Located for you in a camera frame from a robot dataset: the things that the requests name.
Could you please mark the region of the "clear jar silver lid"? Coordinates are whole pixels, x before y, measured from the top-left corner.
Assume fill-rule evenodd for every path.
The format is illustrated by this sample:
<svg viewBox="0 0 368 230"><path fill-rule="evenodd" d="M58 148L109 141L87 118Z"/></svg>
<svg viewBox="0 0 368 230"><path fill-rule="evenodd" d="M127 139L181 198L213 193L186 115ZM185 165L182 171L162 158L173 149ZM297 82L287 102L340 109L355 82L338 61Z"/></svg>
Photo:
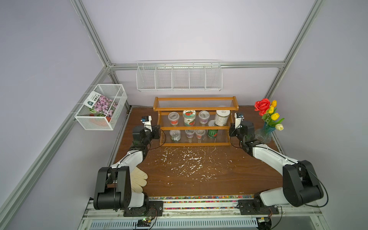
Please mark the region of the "clear jar silver lid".
<svg viewBox="0 0 368 230"><path fill-rule="evenodd" d="M171 140L174 142L179 142L181 139L181 131L180 130L170 130Z"/></svg>

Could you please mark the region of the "clear jar red label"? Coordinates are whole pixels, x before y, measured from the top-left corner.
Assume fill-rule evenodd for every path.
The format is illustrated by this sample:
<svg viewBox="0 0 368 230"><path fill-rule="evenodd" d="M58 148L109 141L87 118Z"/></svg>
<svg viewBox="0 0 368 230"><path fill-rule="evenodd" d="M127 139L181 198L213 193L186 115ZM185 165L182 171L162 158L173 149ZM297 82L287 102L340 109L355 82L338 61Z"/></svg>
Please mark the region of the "clear jar red label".
<svg viewBox="0 0 368 230"><path fill-rule="evenodd" d="M168 119L169 119L170 124L172 126L177 126L178 125L179 118L180 118L180 115L177 112L171 112L168 115Z"/></svg>

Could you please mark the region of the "wooden two-tier shelf rack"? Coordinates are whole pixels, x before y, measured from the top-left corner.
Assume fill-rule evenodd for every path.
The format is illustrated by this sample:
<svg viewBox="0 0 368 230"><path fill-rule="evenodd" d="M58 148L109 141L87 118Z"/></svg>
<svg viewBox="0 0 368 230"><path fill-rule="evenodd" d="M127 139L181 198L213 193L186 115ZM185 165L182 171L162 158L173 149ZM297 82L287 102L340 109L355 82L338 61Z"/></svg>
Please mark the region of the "wooden two-tier shelf rack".
<svg viewBox="0 0 368 230"><path fill-rule="evenodd" d="M165 147L193 147L193 146L229 146L230 137L229 129L234 122L233 115L239 109L237 98L233 97L189 97L189 98L162 98L156 97L153 105L153 110L158 113L157 124L163 130L160 144ZM184 110L195 110L196 118L194 126L185 126L183 119ZM210 139L207 135L208 123L202 125L199 121L198 113L200 111L208 111L210 120L215 120L217 110L230 110L231 114L228 118L226 126L217 126L218 135L214 139ZM171 112L177 112L180 115L178 125L172 126L168 119ZM196 135L188 139L185 130L203 129L206 131L203 139L198 140ZM181 139L179 142L174 142L170 137L170 130L180 130Z"/></svg>

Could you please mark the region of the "clear jar purple label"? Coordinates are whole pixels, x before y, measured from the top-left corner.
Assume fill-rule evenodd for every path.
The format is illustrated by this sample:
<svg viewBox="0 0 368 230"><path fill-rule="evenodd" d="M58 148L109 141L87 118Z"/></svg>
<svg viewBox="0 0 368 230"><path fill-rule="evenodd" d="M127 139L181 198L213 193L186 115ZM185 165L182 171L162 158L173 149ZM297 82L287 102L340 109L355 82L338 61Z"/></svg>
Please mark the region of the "clear jar purple label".
<svg viewBox="0 0 368 230"><path fill-rule="evenodd" d="M208 111L200 111L198 113L198 117L199 117L199 121L202 125L205 125L208 123L209 118L210 118L210 114Z"/></svg>

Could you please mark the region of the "strawberry lid seed jar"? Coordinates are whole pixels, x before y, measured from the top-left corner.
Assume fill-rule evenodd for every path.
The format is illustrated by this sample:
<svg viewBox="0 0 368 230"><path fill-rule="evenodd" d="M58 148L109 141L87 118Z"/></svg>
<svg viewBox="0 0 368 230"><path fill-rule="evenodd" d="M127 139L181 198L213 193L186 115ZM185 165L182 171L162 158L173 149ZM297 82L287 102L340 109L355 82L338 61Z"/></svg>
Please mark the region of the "strawberry lid seed jar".
<svg viewBox="0 0 368 230"><path fill-rule="evenodd" d="M194 126L196 119L196 111L195 110L184 110L183 111L183 119L185 126Z"/></svg>

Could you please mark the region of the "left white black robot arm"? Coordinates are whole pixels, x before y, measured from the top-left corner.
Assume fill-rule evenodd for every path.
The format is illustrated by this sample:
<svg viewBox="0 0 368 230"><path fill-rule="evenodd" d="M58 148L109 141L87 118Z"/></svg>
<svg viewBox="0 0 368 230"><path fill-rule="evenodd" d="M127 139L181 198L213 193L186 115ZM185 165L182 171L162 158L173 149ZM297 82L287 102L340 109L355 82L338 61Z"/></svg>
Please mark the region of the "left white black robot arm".
<svg viewBox="0 0 368 230"><path fill-rule="evenodd" d="M127 154L117 163L98 171L94 192L95 209L119 210L146 206L146 195L133 191L132 173L144 161L151 141L158 140L160 133L161 127L158 125L134 127L133 142Z"/></svg>

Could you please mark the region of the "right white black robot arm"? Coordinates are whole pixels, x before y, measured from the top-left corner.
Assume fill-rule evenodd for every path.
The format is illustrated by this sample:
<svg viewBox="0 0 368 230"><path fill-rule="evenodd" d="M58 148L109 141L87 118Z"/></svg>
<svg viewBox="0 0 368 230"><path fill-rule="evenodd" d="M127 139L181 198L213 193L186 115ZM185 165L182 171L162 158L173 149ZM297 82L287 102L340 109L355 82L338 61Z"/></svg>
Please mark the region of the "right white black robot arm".
<svg viewBox="0 0 368 230"><path fill-rule="evenodd" d="M239 140L239 148L244 152L266 163L282 176L281 187L255 195L253 206L256 209L287 204L300 207L326 195L325 186L309 161L291 159L257 140L252 122L232 123L229 134Z"/></svg>

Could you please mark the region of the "watermelon print jar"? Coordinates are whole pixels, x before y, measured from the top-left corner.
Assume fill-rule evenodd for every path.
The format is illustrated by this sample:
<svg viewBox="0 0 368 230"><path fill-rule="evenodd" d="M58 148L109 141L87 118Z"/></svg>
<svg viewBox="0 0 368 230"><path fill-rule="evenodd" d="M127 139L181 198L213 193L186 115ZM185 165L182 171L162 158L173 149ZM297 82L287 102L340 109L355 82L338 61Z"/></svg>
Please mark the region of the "watermelon print jar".
<svg viewBox="0 0 368 230"><path fill-rule="evenodd" d="M208 122L208 127L210 127L210 129L207 132L208 137L210 139L216 138L218 135L218 130L217 130L217 125L215 123L215 120L210 120Z"/></svg>

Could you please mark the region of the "small clear jar red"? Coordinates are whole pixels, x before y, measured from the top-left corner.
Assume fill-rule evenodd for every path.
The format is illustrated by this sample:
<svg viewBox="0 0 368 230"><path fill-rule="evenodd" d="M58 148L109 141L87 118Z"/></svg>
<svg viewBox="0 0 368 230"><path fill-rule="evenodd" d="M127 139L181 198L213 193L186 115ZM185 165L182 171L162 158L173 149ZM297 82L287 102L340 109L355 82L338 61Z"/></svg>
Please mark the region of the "small clear jar red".
<svg viewBox="0 0 368 230"><path fill-rule="evenodd" d="M195 136L198 140L203 139L204 135L206 134L206 131L203 129L197 129L195 130Z"/></svg>

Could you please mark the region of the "small clear jar purple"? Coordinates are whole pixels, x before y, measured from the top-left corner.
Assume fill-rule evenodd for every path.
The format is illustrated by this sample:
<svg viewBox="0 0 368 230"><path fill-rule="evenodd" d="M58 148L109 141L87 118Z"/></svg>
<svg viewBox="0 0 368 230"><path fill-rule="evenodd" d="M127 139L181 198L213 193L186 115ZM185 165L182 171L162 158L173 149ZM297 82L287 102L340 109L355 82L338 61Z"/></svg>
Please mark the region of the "small clear jar purple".
<svg viewBox="0 0 368 230"><path fill-rule="evenodd" d="M185 130L186 137L191 139L195 136L195 130Z"/></svg>

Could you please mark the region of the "glass vase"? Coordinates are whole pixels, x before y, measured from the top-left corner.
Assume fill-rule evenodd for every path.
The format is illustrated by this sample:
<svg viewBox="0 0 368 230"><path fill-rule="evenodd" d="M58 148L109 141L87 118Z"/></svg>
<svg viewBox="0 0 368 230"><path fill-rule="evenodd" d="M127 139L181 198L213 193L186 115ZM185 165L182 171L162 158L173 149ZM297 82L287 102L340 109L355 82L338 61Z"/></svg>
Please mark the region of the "glass vase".
<svg viewBox="0 0 368 230"><path fill-rule="evenodd" d="M275 128L264 123L264 126L255 131L255 138L263 144L268 144L272 140L272 133Z"/></svg>

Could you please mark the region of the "yellow tulips bunch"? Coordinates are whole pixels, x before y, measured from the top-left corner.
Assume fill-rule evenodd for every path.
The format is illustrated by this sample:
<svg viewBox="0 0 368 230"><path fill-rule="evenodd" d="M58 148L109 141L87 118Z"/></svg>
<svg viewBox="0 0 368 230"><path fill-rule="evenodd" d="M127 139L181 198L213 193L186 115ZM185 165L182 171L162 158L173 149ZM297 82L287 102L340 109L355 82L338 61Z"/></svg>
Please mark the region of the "yellow tulips bunch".
<svg viewBox="0 0 368 230"><path fill-rule="evenodd" d="M268 132L272 132L273 130L282 131L284 129L284 126L282 125L284 118L280 118L280 114L277 113L277 106L277 100L272 101L265 114L262 115L264 128Z"/></svg>

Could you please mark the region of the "cream work glove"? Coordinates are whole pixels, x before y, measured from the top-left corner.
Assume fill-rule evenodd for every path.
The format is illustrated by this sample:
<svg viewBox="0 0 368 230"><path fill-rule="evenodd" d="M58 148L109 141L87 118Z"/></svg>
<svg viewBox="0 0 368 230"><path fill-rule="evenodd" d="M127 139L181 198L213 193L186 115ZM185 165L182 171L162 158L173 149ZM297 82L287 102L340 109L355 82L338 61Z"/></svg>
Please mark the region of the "cream work glove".
<svg viewBox="0 0 368 230"><path fill-rule="evenodd" d="M148 175L143 172L141 169L136 167L130 173L130 180L131 180L131 188L133 192L142 193L143 188L147 185Z"/></svg>

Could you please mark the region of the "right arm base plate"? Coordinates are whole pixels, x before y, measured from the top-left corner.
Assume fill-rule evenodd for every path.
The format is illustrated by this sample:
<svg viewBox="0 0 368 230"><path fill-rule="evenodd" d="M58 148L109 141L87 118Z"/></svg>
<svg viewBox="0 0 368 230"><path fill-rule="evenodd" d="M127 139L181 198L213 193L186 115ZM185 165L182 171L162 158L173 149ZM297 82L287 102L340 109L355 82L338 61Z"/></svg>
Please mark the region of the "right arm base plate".
<svg viewBox="0 0 368 230"><path fill-rule="evenodd" d="M272 216L280 213L278 206L265 206L258 198L238 200L236 208L241 215L266 215Z"/></svg>

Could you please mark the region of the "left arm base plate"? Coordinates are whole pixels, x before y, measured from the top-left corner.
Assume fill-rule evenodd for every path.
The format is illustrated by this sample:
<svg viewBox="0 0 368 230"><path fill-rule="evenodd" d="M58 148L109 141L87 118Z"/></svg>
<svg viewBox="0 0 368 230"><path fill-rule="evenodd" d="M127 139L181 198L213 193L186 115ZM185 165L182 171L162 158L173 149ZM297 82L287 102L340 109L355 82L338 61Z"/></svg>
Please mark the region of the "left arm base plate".
<svg viewBox="0 0 368 230"><path fill-rule="evenodd" d="M124 217L161 217L163 215L162 201L148 201L142 207L129 208L124 211Z"/></svg>

